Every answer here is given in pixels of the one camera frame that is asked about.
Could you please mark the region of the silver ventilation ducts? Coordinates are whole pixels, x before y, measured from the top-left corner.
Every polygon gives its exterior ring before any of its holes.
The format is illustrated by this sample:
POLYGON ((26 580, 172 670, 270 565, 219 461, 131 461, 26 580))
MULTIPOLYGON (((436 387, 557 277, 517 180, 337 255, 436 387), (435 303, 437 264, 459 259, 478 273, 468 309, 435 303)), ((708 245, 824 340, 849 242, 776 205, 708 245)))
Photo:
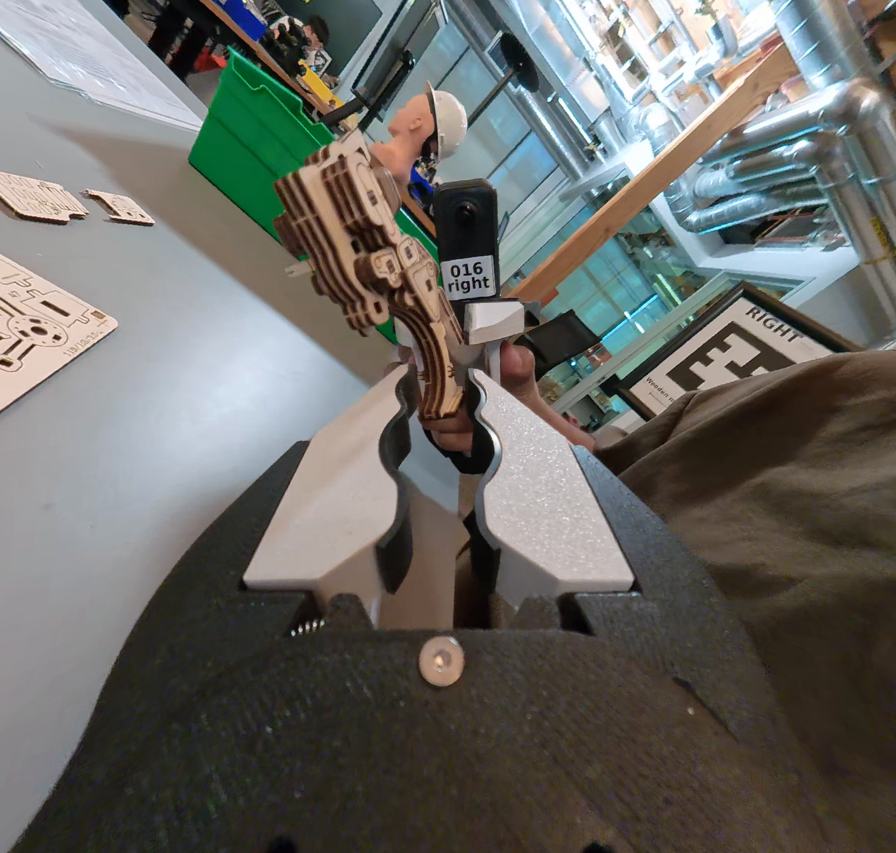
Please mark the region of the silver ventilation ducts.
POLYGON ((719 138, 691 180, 676 170, 666 205, 689 233, 825 206, 863 262, 894 261, 894 94, 843 0, 767 2, 808 95, 719 138))

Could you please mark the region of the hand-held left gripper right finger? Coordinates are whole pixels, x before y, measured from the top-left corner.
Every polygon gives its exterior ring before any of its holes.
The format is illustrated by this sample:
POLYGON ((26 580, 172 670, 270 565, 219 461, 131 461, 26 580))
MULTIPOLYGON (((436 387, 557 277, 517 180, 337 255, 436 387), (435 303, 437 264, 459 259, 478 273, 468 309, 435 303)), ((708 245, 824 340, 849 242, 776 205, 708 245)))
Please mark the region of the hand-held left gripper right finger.
POLYGON ((486 433, 475 518, 486 584, 510 606, 569 593, 626 593, 633 571, 566 438, 488 374, 468 374, 486 433))

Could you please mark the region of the layered plywood mechanical model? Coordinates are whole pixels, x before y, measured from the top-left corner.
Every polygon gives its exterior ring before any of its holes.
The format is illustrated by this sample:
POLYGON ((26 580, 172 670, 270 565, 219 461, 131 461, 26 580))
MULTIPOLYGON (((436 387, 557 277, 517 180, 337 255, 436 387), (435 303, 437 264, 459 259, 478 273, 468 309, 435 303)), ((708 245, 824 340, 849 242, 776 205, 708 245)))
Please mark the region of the layered plywood mechanical model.
POLYGON ((311 153, 275 182, 284 210, 274 227, 288 252, 308 259, 315 292, 340 306, 353 331, 400 321, 420 352, 421 417, 450 417, 463 399, 452 359, 462 328, 437 262, 399 228, 399 187, 371 159, 360 130, 311 153))

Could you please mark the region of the grey desk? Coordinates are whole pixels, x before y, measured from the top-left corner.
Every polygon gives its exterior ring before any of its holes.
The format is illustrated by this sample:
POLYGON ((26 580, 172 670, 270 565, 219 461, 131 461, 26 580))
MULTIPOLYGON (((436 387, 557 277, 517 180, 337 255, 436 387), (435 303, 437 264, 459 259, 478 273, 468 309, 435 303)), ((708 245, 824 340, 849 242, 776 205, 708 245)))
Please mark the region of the grey desk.
POLYGON ((188 164, 195 136, 62 89, 2 42, 2 169, 121 192, 155 219, 2 213, 3 255, 118 321, 2 413, 2 851, 176 559, 387 354, 188 164))

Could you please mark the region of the long wooden beam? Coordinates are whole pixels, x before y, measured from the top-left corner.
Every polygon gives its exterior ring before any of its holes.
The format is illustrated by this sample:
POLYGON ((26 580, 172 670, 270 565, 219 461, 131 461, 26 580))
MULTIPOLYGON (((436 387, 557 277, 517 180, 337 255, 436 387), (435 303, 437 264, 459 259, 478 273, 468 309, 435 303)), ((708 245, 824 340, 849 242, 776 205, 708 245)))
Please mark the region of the long wooden beam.
POLYGON ((630 220, 798 72, 783 42, 729 87, 650 164, 514 288, 523 302, 541 301, 630 220))

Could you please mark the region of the plywood sheet with wheel cutouts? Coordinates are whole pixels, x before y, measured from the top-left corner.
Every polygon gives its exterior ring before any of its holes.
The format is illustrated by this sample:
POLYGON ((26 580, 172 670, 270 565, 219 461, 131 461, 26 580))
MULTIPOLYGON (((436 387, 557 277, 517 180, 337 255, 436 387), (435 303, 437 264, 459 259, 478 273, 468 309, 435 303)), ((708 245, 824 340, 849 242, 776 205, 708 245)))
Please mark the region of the plywood sheet with wheel cutouts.
POLYGON ((118 322, 1 258, 1 410, 104 340, 118 322))

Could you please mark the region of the green plastic bin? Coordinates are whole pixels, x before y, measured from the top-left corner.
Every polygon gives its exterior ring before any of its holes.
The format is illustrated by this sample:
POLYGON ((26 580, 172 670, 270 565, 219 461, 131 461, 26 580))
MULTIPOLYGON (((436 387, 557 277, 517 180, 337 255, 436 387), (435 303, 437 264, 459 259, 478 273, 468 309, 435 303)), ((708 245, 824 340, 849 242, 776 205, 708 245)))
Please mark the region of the green plastic bin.
MULTIPOLYGON (((284 210, 275 182, 303 167, 311 153, 339 138, 321 123, 311 122, 299 99, 283 85, 232 52, 188 160, 283 246, 274 227, 275 218, 284 210)), ((400 230, 419 240, 433 256, 400 217, 408 189, 399 195, 396 220, 400 230)), ((307 271, 311 283, 308 259, 287 253, 307 271)))

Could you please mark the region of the small plywood part plate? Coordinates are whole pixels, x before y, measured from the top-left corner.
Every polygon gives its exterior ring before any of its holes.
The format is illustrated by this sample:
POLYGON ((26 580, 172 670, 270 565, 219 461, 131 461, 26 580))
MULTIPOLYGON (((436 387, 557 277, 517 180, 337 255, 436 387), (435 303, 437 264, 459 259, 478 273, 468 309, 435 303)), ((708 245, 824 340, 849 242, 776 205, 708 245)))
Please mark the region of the small plywood part plate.
POLYGON ((156 221, 132 198, 123 194, 110 193, 103 190, 85 189, 84 197, 96 201, 106 210, 108 219, 119 224, 152 227, 156 221))
POLYGON ((1 172, 1 201, 20 219, 66 225, 89 210, 58 183, 1 172))

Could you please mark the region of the framed black-and-white marker sign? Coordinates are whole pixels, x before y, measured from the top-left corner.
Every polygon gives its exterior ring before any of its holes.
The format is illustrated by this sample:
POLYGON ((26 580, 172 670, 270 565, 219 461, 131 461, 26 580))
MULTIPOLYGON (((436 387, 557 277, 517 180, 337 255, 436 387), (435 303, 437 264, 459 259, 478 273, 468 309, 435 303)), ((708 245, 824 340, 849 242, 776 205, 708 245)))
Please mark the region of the framed black-and-white marker sign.
POLYGON ((649 421, 688 392, 861 349, 757 287, 741 283, 632 372, 601 388, 649 421))

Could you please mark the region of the mannequin bust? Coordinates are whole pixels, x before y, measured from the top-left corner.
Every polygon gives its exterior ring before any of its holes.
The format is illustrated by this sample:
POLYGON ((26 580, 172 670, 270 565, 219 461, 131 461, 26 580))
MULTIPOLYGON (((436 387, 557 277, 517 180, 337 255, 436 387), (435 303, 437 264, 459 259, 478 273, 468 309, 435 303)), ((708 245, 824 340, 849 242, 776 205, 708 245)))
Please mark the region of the mannequin bust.
POLYGON ((433 120, 426 91, 409 99, 387 127, 390 139, 369 146, 371 164, 382 166, 395 180, 401 192, 411 182, 411 171, 420 159, 429 162, 422 151, 433 131, 433 120))

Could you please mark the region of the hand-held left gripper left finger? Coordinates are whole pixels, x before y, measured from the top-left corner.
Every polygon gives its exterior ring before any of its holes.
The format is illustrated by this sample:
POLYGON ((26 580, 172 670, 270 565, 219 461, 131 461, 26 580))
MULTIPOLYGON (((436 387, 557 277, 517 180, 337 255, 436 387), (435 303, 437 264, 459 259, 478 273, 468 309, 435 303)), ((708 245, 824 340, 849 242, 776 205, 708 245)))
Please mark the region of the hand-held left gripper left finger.
POLYGON ((393 369, 309 442, 245 569, 254 591, 355 595, 374 626, 412 561, 409 485, 415 369, 393 369))

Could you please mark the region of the person's right hand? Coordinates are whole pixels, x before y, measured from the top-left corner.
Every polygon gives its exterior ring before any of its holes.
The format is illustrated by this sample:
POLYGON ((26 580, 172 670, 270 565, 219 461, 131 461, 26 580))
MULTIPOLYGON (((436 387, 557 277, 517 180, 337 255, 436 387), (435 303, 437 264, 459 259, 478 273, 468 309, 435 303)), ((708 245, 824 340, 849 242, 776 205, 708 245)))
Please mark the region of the person's right hand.
MULTIPOLYGON (((558 415, 540 396, 535 379, 532 352, 523 346, 504 341, 500 349, 500 383, 521 404, 576 446, 592 454, 599 448, 595 439, 558 415)), ((437 420, 421 419, 425 432, 442 451, 468 455, 473 444, 474 423, 465 409, 437 420)))

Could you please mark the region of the white hard hat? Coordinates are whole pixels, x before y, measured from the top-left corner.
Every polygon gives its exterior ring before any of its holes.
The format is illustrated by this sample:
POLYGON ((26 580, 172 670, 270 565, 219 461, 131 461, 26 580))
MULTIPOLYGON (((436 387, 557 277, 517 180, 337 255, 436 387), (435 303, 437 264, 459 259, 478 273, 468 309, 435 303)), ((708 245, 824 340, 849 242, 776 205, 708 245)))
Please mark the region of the white hard hat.
POLYGON ((433 120, 433 131, 423 148, 423 155, 432 164, 453 156, 464 142, 468 119, 465 108, 454 95, 426 85, 426 96, 433 120))

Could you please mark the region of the white printed paper sheet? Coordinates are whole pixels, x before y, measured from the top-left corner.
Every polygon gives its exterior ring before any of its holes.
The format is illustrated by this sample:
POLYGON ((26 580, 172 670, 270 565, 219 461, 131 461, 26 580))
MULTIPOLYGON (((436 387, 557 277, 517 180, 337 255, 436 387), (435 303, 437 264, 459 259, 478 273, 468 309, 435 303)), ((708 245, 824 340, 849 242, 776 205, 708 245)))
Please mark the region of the white printed paper sheet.
POLYGON ((1 0, 1 36, 50 81, 97 104, 183 129, 202 125, 77 0, 1 0))

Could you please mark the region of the person's right forearm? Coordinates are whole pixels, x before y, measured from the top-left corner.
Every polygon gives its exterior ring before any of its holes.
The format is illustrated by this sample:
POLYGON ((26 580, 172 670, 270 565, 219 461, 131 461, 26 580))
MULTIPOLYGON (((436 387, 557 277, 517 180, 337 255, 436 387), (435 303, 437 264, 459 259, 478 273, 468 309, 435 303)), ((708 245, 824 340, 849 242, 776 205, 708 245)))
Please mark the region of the person's right forearm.
POLYGON ((894 851, 894 351, 687 393, 598 456, 745 624, 847 848, 894 851))

